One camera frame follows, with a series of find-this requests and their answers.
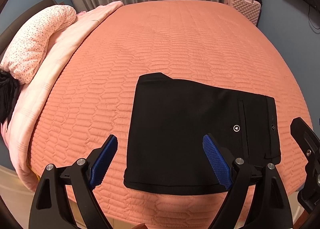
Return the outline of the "black garment beside pillow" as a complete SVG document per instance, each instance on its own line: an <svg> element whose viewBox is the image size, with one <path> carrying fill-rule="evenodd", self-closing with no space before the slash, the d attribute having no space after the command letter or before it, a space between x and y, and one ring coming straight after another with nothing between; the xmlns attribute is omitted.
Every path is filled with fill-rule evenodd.
<svg viewBox="0 0 320 229"><path fill-rule="evenodd" d="M20 83L9 72L1 70L0 73L0 121L10 122L18 97Z"/></svg>

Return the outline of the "light pink blanket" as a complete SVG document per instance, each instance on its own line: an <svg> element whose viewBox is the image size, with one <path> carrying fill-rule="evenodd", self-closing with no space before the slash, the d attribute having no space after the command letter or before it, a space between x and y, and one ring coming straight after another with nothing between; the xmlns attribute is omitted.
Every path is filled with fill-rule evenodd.
<svg viewBox="0 0 320 229"><path fill-rule="evenodd" d="M1 124L1 135L18 178L32 192L40 178L29 164L29 144L50 92L84 40L122 6L121 1L115 1L88 12L76 12L73 24L50 37L46 57L32 81L20 84L20 95L12 118L10 122L5 120L4 124Z"/></svg>

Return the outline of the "black pants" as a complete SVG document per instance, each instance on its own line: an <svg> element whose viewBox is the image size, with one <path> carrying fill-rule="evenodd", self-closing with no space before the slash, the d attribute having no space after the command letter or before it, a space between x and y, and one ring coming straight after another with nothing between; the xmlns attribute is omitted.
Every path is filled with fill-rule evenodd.
<svg viewBox="0 0 320 229"><path fill-rule="evenodd" d="M163 73L140 76L124 185L169 195L224 192L203 150L205 135L252 165L280 163L273 98L172 79Z"/></svg>

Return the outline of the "salmon quilted bedspread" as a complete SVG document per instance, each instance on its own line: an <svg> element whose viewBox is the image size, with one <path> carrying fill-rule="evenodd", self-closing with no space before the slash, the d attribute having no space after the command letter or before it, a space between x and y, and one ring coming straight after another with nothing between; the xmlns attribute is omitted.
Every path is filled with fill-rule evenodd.
<svg viewBox="0 0 320 229"><path fill-rule="evenodd" d="M110 134L117 154L94 193L106 216L149 228L207 228L223 193L157 195L123 184L136 83L146 73L264 94L276 101L286 192L305 181L306 158L290 134L293 118L311 121L287 64L265 35L217 2L175 0L125 5L82 43L57 79L29 144L29 167L73 164Z"/></svg>

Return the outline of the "dark bed headboard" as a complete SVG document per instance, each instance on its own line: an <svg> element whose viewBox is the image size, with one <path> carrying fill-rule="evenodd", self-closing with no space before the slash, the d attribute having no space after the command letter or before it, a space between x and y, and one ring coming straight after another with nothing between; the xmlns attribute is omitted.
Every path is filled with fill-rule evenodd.
<svg viewBox="0 0 320 229"><path fill-rule="evenodd" d="M5 51L7 50L8 45L21 28L22 25L25 24L27 20L33 17L35 14L40 12L41 10L50 7L52 5L57 5L56 0L42 0L39 3L33 5L31 8L26 10L23 14L21 14L16 20L14 20L8 27L1 33L0 35L0 52L1 59L4 56Z"/></svg>

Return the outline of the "pink dotted pillow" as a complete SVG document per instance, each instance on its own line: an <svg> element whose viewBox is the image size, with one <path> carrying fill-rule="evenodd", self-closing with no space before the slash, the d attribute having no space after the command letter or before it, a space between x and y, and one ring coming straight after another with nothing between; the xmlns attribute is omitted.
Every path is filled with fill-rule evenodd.
<svg viewBox="0 0 320 229"><path fill-rule="evenodd" d="M20 84L30 83L46 57L50 37L75 19L76 10L69 5L53 5L29 18L8 45L1 70Z"/></svg>

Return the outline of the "pink hard-shell suitcase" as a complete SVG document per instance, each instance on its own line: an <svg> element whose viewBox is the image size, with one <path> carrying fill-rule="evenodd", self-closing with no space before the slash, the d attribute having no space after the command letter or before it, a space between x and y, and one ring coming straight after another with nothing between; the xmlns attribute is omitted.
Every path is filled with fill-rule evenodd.
<svg viewBox="0 0 320 229"><path fill-rule="evenodd" d="M261 4L255 0L224 0L224 3L244 15L251 23L257 25Z"/></svg>

